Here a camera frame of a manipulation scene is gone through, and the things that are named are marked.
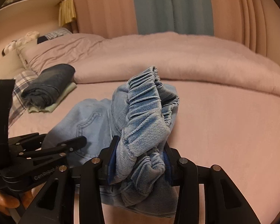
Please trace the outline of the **person left hand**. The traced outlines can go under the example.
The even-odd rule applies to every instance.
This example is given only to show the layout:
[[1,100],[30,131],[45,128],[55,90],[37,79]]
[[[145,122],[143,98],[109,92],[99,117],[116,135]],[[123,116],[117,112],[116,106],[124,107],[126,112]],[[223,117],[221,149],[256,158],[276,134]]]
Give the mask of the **person left hand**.
[[[44,186],[44,184],[41,184],[32,190],[29,190],[21,196],[21,203],[27,209],[27,207],[31,204],[37,193],[40,191],[40,189]],[[20,201],[13,197],[9,196],[7,194],[4,194],[0,191],[0,212],[4,213],[5,215],[10,215],[9,209],[18,208],[20,205]]]

